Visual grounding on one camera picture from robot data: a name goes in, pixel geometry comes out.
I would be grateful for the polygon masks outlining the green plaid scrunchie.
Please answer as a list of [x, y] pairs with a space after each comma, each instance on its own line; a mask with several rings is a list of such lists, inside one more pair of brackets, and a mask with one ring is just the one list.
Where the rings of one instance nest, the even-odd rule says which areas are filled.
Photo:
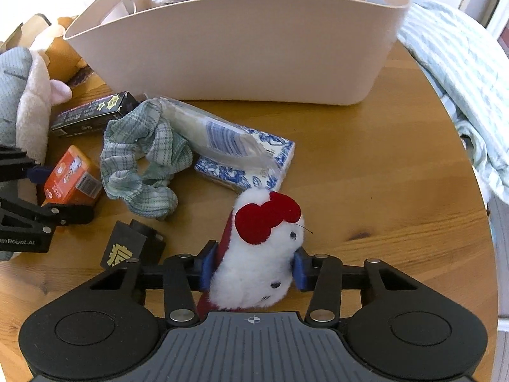
[[135, 215], [164, 219], [178, 205], [169, 184], [191, 166], [186, 139], [164, 117], [159, 99], [141, 102], [103, 132], [100, 175], [106, 196], [122, 201]]

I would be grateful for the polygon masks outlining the orange small box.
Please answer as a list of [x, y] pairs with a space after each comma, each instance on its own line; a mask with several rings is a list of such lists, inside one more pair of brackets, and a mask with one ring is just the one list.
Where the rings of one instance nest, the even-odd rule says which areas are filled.
[[103, 191], [99, 167], [71, 145], [44, 185], [44, 203], [93, 206]]

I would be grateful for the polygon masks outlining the light green striped blanket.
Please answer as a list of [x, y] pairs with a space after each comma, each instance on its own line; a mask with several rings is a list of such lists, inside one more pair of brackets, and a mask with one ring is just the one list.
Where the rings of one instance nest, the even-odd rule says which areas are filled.
[[463, 139], [488, 195], [508, 201], [508, 58], [481, 24], [438, 3], [413, 4], [398, 39], [418, 61]]

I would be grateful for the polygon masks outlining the long black star box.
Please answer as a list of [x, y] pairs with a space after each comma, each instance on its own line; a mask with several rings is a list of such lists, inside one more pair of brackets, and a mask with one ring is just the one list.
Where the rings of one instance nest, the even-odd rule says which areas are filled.
[[104, 131], [111, 120], [122, 119], [139, 105], [128, 91], [91, 101], [58, 114], [49, 132], [58, 137], [73, 137]]

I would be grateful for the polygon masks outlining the beige plastic storage basket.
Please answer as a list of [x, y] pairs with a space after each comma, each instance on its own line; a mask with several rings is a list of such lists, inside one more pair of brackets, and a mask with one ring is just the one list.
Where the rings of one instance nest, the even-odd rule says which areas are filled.
[[350, 105], [373, 87], [410, 0], [95, 0], [66, 41], [113, 91]]

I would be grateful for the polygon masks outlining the white grey plush toy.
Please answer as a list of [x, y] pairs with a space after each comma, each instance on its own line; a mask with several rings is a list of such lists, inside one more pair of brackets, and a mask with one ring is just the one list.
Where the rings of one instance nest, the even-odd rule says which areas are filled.
[[70, 87], [49, 77], [43, 58], [18, 46], [1, 54], [1, 144], [42, 163], [52, 106], [69, 101]]

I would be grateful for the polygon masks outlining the small black cube box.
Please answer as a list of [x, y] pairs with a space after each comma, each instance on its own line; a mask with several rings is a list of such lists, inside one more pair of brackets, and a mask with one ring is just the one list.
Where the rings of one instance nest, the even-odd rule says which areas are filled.
[[142, 265], [157, 265], [165, 247], [164, 237], [148, 225], [135, 219], [129, 224], [117, 221], [100, 265], [107, 270], [127, 259], [138, 259]]

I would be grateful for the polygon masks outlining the blue white patterned box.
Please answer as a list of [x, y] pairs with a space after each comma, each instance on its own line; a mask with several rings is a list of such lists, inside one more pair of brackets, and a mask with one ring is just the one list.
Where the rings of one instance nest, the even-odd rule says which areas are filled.
[[280, 189], [292, 163], [294, 141], [244, 126], [208, 123], [206, 130], [208, 145], [196, 172], [237, 191]]

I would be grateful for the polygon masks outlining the white red plush toy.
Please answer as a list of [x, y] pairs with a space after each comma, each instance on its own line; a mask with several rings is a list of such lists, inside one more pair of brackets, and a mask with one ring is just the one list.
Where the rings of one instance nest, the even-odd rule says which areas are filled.
[[219, 242], [210, 287], [199, 298], [199, 315], [278, 303], [292, 283], [293, 256], [304, 232], [304, 216], [293, 198], [266, 188], [242, 192]]

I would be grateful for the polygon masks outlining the clear plastic packet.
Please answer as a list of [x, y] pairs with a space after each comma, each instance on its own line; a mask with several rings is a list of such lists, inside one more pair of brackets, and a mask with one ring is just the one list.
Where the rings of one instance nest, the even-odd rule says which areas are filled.
[[246, 129], [189, 103], [165, 97], [155, 100], [164, 118], [199, 155], [244, 171], [279, 170], [268, 150]]

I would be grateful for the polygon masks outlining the orange bear plush toy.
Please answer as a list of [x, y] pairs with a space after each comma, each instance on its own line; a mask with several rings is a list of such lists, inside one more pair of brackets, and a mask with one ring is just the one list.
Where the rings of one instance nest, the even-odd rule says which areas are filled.
[[59, 17], [56, 23], [48, 26], [34, 38], [30, 49], [44, 59], [50, 79], [68, 82], [82, 68], [85, 60], [64, 39], [64, 35], [73, 23], [74, 17]]

